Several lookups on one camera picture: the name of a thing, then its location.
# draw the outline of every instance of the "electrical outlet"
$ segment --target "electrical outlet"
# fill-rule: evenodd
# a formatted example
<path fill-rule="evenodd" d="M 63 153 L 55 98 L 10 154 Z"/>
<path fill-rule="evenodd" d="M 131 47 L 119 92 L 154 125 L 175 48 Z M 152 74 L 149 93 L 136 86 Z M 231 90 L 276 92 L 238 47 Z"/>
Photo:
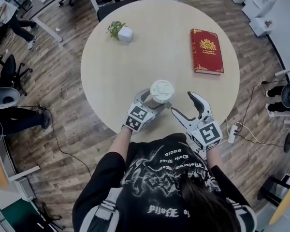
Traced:
<path fill-rule="evenodd" d="M 233 144 L 234 140 L 235 140 L 235 131 L 238 129 L 238 127 L 236 125 L 232 125 L 230 132 L 229 132 L 229 138 L 228 138 L 228 142 L 229 144 Z"/>

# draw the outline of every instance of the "white sneaker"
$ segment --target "white sneaker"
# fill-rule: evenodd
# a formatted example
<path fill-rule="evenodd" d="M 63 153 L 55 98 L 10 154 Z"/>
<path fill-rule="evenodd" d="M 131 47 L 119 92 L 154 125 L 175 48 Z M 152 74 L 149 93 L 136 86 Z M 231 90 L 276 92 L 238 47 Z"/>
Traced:
<path fill-rule="evenodd" d="M 270 118 L 274 117 L 274 112 L 269 111 L 269 103 L 265 104 L 265 109 L 267 110 L 267 113 L 269 115 Z"/>
<path fill-rule="evenodd" d="M 28 50 L 31 50 L 33 48 L 36 39 L 37 36 L 34 36 L 33 40 L 28 42 Z"/>

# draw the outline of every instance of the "red book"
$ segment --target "red book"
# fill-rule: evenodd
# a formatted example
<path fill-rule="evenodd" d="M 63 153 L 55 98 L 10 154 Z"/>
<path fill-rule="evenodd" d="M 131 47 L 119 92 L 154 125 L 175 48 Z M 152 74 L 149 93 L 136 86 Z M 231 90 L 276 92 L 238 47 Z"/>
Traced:
<path fill-rule="evenodd" d="M 218 36 L 215 33 L 190 31 L 194 71 L 220 75 L 224 73 Z"/>

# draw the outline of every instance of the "round table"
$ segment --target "round table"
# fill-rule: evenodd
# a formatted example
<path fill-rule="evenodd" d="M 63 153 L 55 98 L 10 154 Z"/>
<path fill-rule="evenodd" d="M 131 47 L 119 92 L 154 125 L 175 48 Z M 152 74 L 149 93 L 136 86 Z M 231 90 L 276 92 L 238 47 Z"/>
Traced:
<path fill-rule="evenodd" d="M 130 43 L 107 33 L 112 21 L 126 23 L 134 32 Z M 195 73 L 190 30 L 201 29 L 218 35 L 224 73 Z M 200 10 L 171 0 L 142 0 L 127 4 L 103 19 L 85 45 L 81 78 L 93 111 L 118 133 L 125 122 L 134 96 L 156 80 L 172 83 L 174 108 L 187 117 L 198 111 L 187 95 L 195 92 L 205 98 L 213 118 L 221 124 L 234 106 L 239 89 L 239 65 L 235 50 L 218 24 Z M 163 112 L 144 130 L 132 136 L 134 142 L 150 142 L 185 128 L 171 111 Z"/>

